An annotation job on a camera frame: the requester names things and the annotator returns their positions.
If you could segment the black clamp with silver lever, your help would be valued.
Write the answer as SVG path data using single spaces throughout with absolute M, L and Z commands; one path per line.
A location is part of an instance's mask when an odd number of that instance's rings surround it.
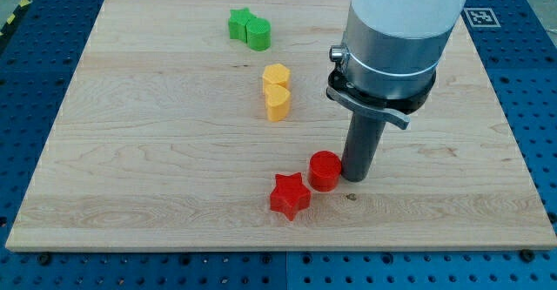
M 335 67 L 328 77 L 326 96 L 355 116 L 391 123 L 402 130 L 409 126 L 410 115 L 426 102 L 436 80 L 434 67 L 408 75 L 377 72 L 344 45 L 333 45 L 329 57 Z

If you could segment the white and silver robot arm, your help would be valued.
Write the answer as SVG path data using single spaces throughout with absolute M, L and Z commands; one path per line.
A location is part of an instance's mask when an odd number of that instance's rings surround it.
M 402 130 L 425 102 L 466 0 L 351 0 L 326 95 L 352 112 L 342 175 L 366 178 L 386 124 Z

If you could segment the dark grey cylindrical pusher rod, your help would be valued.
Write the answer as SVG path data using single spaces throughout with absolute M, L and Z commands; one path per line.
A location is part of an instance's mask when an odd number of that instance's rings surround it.
M 341 158 L 341 175 L 351 182 L 364 180 L 385 128 L 385 122 L 353 113 Z

